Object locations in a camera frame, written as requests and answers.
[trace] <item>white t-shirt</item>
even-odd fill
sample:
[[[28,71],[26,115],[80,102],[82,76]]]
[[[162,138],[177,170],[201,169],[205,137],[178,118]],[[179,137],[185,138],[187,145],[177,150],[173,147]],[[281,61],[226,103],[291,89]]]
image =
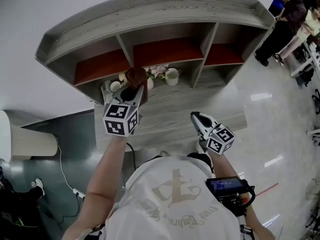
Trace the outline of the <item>white t-shirt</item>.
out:
[[[160,157],[140,166],[126,183],[99,240],[240,240],[237,218],[205,181],[213,175],[201,160]],[[92,229],[81,234],[85,239]]]
[[[304,22],[306,24],[308,24],[308,26],[310,26],[310,27],[312,27],[314,29],[314,31],[313,31],[314,35],[317,35],[319,33],[319,31],[320,31],[320,22],[319,22],[319,20],[317,18],[316,19],[312,18],[312,12],[310,10],[308,10]],[[296,33],[296,36],[301,41],[306,40],[309,35],[310,35],[310,32],[307,31],[303,25],[299,28],[298,32]]]

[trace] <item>red shelf panel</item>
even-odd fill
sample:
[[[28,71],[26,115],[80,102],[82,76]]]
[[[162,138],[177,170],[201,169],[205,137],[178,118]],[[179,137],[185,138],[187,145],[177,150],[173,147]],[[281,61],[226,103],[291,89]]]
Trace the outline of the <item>red shelf panel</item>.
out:
[[[196,40],[191,37],[148,42],[133,47],[134,65],[149,67],[204,58]]]
[[[74,85],[84,84],[129,69],[130,65],[121,49],[110,51],[79,62],[75,69]]]
[[[244,63],[242,57],[234,49],[232,44],[219,43],[212,44],[208,57],[204,63],[205,66],[221,64],[241,64]]]

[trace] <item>person wearing white t-shirt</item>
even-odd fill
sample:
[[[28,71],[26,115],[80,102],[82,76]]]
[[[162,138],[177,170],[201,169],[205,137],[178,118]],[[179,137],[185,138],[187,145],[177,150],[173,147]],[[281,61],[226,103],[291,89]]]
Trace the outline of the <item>person wearing white t-shirt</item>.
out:
[[[113,136],[90,179],[77,220],[63,240],[242,240],[239,221],[213,196],[206,179],[238,176],[225,155],[212,151],[158,157],[141,165],[114,203],[127,138]],[[254,238],[275,240],[247,207]]]
[[[279,55],[274,55],[275,61],[279,61],[280,65],[284,66],[284,59],[297,49],[309,35],[316,36],[320,32],[320,9],[311,8],[308,10],[305,21],[299,28],[296,36],[290,41],[288,46],[282,50]]]

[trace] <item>gray wood shelving unit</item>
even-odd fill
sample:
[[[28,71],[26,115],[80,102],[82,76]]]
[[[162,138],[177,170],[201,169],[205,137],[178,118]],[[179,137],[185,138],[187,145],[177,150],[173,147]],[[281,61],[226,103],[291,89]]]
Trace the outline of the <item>gray wood shelving unit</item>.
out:
[[[48,30],[35,58],[99,104],[133,66],[182,69],[181,91],[222,88],[274,22],[257,0],[110,0]]]

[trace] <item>display screen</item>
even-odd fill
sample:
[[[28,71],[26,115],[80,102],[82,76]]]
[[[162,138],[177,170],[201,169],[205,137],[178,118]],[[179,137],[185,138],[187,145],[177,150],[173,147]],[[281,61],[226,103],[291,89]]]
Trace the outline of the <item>display screen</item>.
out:
[[[211,181],[210,185],[213,187],[214,191],[229,190],[229,189],[239,188],[243,186],[243,184],[238,178],[215,180],[215,181]]]

